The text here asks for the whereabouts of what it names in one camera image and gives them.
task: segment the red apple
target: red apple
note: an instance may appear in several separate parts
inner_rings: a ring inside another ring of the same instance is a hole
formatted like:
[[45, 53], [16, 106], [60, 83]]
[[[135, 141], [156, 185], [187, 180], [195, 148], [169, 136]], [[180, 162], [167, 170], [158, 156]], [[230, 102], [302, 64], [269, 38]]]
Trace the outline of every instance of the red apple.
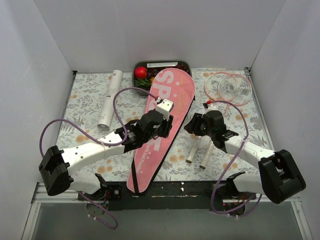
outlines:
[[137, 67], [134, 71], [134, 75], [138, 79], [145, 79], [147, 77], [147, 69], [143, 66]]

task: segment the table surface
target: table surface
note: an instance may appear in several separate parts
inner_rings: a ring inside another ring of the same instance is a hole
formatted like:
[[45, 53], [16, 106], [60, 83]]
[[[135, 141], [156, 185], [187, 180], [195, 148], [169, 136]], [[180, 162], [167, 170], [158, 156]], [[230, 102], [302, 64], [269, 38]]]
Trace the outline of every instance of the table surface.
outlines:
[[[195, 101], [192, 103], [183, 126], [191, 120], [194, 113], [204, 112], [202, 104], [208, 100], [208, 97], [203, 91], [204, 83], [214, 72], [217, 71], [205, 69], [192, 70], [192, 78], [196, 87]], [[230, 70], [228, 72], [241, 74], [243, 76], [245, 75], [242, 70]], [[120, 127], [114, 114], [110, 131], [101, 130], [97, 127], [100, 111], [106, 97], [111, 76], [112, 73], [77, 73], [64, 115], [64, 118], [76, 123], [97, 139], [102, 138]], [[131, 86], [132, 73], [124, 72], [121, 88]], [[146, 102], [147, 97], [139, 96], [134, 90], [127, 91], [119, 95], [117, 110], [126, 123], [132, 119], [139, 119], [143, 115]], [[217, 108], [222, 112], [225, 107], [226, 106], [223, 103], [217, 104]], [[254, 144], [270, 149], [271, 146], [269, 145], [269, 140], [262, 123], [263, 121], [259, 109], [257, 108], [257, 103], [255, 102], [255, 97], [252, 96], [248, 104], [239, 108], [242, 111], [249, 128], [248, 140]], [[229, 108], [224, 121], [227, 128], [242, 136], [245, 135], [246, 131], [242, 118], [235, 109], [232, 109], [232, 107]], [[226, 154], [215, 148], [206, 169], [201, 169], [199, 165], [210, 143], [210, 139], [205, 137], [200, 142], [193, 162], [186, 163], [185, 159], [189, 154], [194, 139], [195, 136], [188, 134], [183, 127], [180, 129], [162, 167], [154, 179], [155, 181], [208, 181], [217, 180], [219, 178], [224, 167], [231, 160], [232, 155]], [[74, 127], [65, 122], [62, 123], [57, 139], [59, 149], [71, 148], [88, 142], [90, 142], [90, 140]], [[99, 173], [107, 182], [127, 181], [132, 160], [133, 151], [99, 160], [79, 171], [90, 174]], [[258, 172], [252, 165], [238, 158], [231, 165], [231, 168], [228, 170], [224, 179], [239, 171], [245, 171], [249, 174], [256, 174]]]

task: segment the floral table mat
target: floral table mat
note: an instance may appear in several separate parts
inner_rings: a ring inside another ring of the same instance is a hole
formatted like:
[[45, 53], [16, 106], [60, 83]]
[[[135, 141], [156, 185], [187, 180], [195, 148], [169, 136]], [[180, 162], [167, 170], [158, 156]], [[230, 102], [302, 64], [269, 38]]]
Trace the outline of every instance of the floral table mat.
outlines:
[[[213, 70], [192, 70], [192, 78], [195, 83], [195, 101], [192, 103], [190, 111], [183, 123], [187, 124], [194, 113], [203, 113], [203, 103], [208, 100], [204, 94], [203, 88], [205, 81], [213, 75]], [[243, 71], [229, 71], [245, 75]], [[120, 127], [116, 116], [113, 114], [110, 131], [100, 130], [97, 127], [98, 119], [102, 104], [104, 102], [107, 88], [110, 83], [112, 73], [77, 73], [71, 90], [71, 95], [67, 104], [64, 118], [76, 123], [87, 133], [95, 138], [102, 138], [111, 131]], [[132, 73], [124, 72], [121, 88], [132, 86]], [[139, 119], [145, 110], [147, 98], [139, 96], [135, 91], [127, 91], [119, 95], [117, 100], [117, 110], [119, 115], [126, 123], [132, 119]], [[217, 104], [217, 108], [222, 112], [226, 106], [223, 103]], [[248, 127], [248, 140], [259, 146], [269, 148], [267, 136], [264, 133], [262, 120], [259, 117], [253, 98], [248, 104], [239, 107], [242, 111]], [[224, 122], [227, 127], [244, 136], [246, 131], [244, 123], [239, 113], [229, 108]], [[180, 129], [175, 138], [174, 143], [169, 150], [161, 169], [159, 170], [155, 181], [205, 181], [217, 180], [226, 167], [232, 155], [226, 154], [215, 148], [212, 156], [207, 163], [206, 169], [199, 167], [202, 158], [209, 146], [210, 139], [204, 137], [201, 140], [198, 151], [196, 152], [193, 162], [185, 161], [194, 142], [195, 136], [188, 134], [183, 127]], [[67, 123], [62, 123], [57, 139], [57, 145], [60, 149], [71, 148], [77, 145], [88, 143], [90, 140]], [[133, 160], [133, 152], [122, 155], [111, 156], [106, 159], [99, 160], [94, 164], [88, 165], [79, 171], [87, 174], [101, 174], [107, 182], [111, 181], [127, 181], [131, 163]], [[245, 171], [250, 174], [257, 173], [252, 165], [242, 159], [236, 159], [228, 170], [225, 178], [229, 175]]]

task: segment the shuttlecock tube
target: shuttlecock tube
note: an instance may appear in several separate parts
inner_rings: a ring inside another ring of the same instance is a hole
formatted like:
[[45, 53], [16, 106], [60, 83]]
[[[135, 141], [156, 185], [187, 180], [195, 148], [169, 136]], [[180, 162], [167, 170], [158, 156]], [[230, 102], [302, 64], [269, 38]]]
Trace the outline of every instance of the shuttlecock tube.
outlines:
[[113, 101], [116, 93], [120, 90], [123, 73], [120, 70], [114, 70], [109, 87], [106, 91], [106, 97], [101, 109], [98, 120], [98, 127], [109, 129], [111, 126], [112, 116], [114, 115]]
[[201, 136], [196, 136], [196, 139], [194, 140], [192, 148], [191, 148], [191, 150], [189, 152], [189, 155], [185, 160], [187, 163], [189, 163], [189, 164], [192, 163], [192, 160], [194, 159], [196, 151], [197, 151], [197, 149], [199, 147], [200, 140], [201, 140]]
[[205, 152], [205, 155], [204, 155], [203, 159], [202, 159], [202, 162], [201, 162], [201, 164], [200, 164], [200, 168], [206, 169], [208, 160], [209, 160], [209, 158], [211, 157], [211, 153], [212, 153], [212, 151], [214, 150], [214, 147], [215, 147], [214, 143], [211, 142], [210, 145], [209, 145], [209, 147], [207, 148], [207, 150], [206, 150], [206, 152]]

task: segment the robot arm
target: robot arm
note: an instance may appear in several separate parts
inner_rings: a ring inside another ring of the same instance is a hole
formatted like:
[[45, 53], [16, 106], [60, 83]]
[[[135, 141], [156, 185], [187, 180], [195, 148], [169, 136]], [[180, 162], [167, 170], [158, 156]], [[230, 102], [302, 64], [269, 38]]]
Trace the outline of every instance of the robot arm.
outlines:
[[[145, 113], [141, 119], [132, 120], [125, 125], [127, 139], [116, 146], [106, 146], [94, 142], [59, 150], [50, 147], [45, 153], [39, 171], [49, 196], [55, 196], [66, 190], [83, 191], [94, 194], [106, 188], [106, 182], [99, 174], [83, 174], [79, 169], [103, 158], [120, 155], [141, 148], [149, 140], [167, 138], [172, 128], [173, 116], [170, 115], [174, 103], [167, 99], [159, 100], [155, 110]], [[102, 143], [119, 143], [125, 138], [124, 129], [118, 128], [101, 139]]]
[[[204, 106], [206, 112], [195, 113], [184, 129], [196, 136], [209, 136], [215, 147], [235, 155], [243, 138], [227, 129], [222, 113], [213, 104]], [[239, 157], [257, 168], [259, 174], [242, 171], [229, 176], [226, 182], [231, 196], [241, 192], [260, 193], [279, 204], [306, 188], [293, 157], [286, 150], [277, 152], [246, 142]]]

